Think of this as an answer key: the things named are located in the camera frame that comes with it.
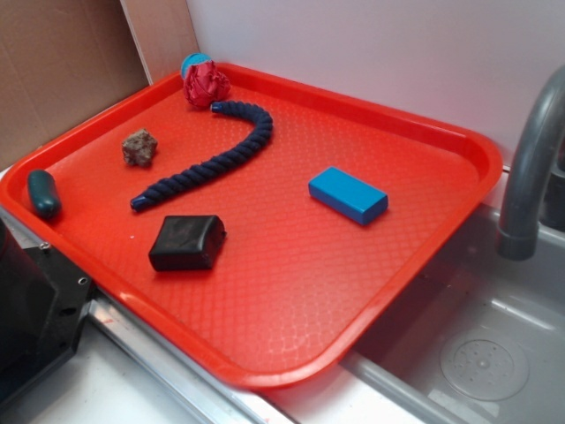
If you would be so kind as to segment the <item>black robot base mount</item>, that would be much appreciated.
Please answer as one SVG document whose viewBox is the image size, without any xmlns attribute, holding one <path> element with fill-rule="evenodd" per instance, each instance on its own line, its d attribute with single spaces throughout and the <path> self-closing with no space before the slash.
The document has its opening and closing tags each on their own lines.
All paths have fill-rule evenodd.
<svg viewBox="0 0 565 424">
<path fill-rule="evenodd" d="M 1 406 L 76 353 L 93 291 L 59 250 L 23 248 L 1 224 Z"/>
</svg>

